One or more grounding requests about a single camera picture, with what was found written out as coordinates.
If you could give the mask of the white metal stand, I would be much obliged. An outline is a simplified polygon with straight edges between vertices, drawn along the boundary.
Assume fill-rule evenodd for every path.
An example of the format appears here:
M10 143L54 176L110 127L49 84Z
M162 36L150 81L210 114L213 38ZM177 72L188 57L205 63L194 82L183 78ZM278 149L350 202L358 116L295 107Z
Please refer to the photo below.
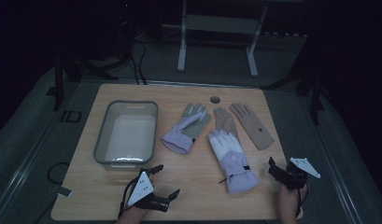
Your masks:
M245 48L248 68L251 77L259 75L254 51L257 46L258 39L262 32L262 26L265 16L267 14L268 6L262 7L261 15L258 19L241 19L219 16L207 16L189 14L187 10L187 0L182 0L182 13L181 13L181 39L179 54L177 60L177 71L184 72L187 56L187 31L207 31L218 33L231 33L252 35L252 42Z

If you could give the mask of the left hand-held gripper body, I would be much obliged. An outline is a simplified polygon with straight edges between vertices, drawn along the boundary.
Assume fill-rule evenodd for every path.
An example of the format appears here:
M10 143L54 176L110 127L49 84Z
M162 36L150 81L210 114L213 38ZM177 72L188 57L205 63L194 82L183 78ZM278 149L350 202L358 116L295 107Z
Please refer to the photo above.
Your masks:
M135 206L146 210L166 212L168 210L168 200L154 194L154 187L149 178L150 175L151 171L148 170L140 172L135 179L133 190L127 200L127 207Z

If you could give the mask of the person's right hand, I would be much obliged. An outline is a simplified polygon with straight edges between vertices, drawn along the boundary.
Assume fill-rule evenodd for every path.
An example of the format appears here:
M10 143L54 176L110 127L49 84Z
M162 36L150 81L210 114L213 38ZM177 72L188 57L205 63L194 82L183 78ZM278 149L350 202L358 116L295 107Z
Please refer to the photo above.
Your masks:
M307 185L301 189L287 189L286 186L280 184L277 198L279 216L292 216L297 218L307 193Z

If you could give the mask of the clear plastic bin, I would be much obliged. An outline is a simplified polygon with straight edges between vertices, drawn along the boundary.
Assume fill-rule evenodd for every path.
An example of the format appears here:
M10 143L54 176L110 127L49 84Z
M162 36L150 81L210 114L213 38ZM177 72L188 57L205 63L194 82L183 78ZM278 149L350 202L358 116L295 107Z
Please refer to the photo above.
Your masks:
M149 167L154 157L159 107L153 101L111 102L93 158L106 169Z

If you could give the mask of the lilac ski glove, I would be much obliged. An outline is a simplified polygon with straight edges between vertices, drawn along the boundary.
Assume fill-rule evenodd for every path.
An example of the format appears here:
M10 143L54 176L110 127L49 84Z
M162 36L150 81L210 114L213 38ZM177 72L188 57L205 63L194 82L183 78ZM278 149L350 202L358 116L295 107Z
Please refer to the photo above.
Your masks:
M162 137L163 144L179 154L188 154L191 148L210 120L205 106L189 104L182 118Z
M208 135L210 145L225 174L224 181L230 194L253 189L260 184L259 178L251 171L246 154L233 133L214 130Z

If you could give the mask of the beige glove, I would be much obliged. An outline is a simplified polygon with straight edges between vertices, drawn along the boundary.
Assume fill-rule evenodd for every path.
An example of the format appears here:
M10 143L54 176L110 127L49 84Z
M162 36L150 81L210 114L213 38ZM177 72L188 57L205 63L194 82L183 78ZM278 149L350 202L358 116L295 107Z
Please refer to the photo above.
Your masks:
M236 115L257 149L266 149L273 144L275 139L247 104L231 104L230 110Z
M214 115L217 130L223 130L226 133L232 133L235 137L238 137L238 132L231 113L226 109L219 107L214 110Z

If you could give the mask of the black tripod stand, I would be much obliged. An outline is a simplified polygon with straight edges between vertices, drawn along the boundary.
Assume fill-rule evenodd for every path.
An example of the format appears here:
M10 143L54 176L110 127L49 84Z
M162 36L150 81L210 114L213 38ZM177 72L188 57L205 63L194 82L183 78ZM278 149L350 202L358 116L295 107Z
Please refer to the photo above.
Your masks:
M81 74L78 71L79 64L99 77L117 79L109 75L103 68L97 67L74 52L59 53L54 60L54 86L50 87L47 92L47 95L54 97L54 111L60 108L64 99L64 74L67 74L67 77L72 81L79 82L81 80Z
M323 75L323 67L320 65L313 65L301 68L294 65L290 73L273 84L262 86L262 90L275 90L281 86L284 86L295 79L300 79L295 88L295 92L298 96L306 96L311 92L310 110L309 115L315 125L319 125L318 112L323 109L323 106L319 100L321 91L321 77Z

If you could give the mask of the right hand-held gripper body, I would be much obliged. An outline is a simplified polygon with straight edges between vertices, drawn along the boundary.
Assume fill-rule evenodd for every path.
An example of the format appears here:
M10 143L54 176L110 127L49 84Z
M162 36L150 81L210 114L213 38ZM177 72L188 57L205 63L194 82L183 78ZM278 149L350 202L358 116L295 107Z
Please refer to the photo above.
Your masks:
M309 162L308 158L290 158L286 170L276 180L287 189L302 189L309 175L321 178L321 174Z

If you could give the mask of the person's left hand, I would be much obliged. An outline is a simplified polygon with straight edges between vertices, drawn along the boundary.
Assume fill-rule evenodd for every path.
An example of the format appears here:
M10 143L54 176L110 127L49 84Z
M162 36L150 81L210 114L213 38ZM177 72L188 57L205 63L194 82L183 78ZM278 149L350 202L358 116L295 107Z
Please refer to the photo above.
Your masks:
M131 207L123 212L116 224L140 224L149 211L138 207Z

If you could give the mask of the grey tape piece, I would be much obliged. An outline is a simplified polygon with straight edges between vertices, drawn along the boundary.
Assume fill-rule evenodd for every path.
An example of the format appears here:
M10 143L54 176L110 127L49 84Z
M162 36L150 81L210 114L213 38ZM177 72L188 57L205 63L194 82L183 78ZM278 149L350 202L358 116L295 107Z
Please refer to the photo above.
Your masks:
M70 197L72 194L72 191L70 189L64 188L62 186L54 186L51 189L51 191L64 197Z

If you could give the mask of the power strip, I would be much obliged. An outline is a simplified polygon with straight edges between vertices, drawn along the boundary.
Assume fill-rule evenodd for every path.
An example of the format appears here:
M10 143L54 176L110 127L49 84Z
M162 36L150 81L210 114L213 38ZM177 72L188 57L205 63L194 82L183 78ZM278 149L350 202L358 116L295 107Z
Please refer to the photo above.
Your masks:
M308 35L306 34L299 34L299 33L279 33L279 32L262 32L263 35L269 35L269 36L277 36L279 38L284 38L284 37L300 37L300 38L304 38L304 37L308 37Z

